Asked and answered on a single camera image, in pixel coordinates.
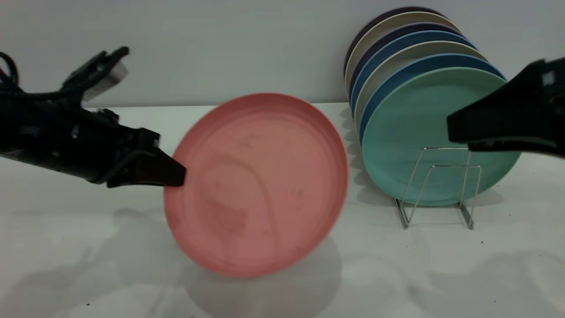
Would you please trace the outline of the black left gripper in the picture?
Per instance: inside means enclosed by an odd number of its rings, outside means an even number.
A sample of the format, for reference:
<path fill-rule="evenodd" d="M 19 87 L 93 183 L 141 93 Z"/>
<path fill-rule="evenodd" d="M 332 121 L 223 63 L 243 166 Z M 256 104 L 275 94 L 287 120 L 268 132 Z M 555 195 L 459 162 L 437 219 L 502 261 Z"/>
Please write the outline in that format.
<path fill-rule="evenodd" d="M 143 144 L 145 129 L 119 124 L 113 111 L 78 103 L 1 99 L 1 157 L 94 184 L 180 187 L 186 168 Z"/>

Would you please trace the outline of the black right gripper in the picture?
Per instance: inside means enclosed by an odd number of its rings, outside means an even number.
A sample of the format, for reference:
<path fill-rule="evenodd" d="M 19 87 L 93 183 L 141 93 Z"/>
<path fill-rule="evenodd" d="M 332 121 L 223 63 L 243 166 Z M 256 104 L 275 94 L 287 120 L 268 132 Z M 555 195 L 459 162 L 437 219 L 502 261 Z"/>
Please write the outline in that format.
<path fill-rule="evenodd" d="M 546 138 L 537 138 L 534 102 L 538 64 L 530 63 L 490 95 L 447 116 L 448 139 L 471 151 L 525 152 L 565 157 L 565 59 L 543 61 L 539 76 Z"/>

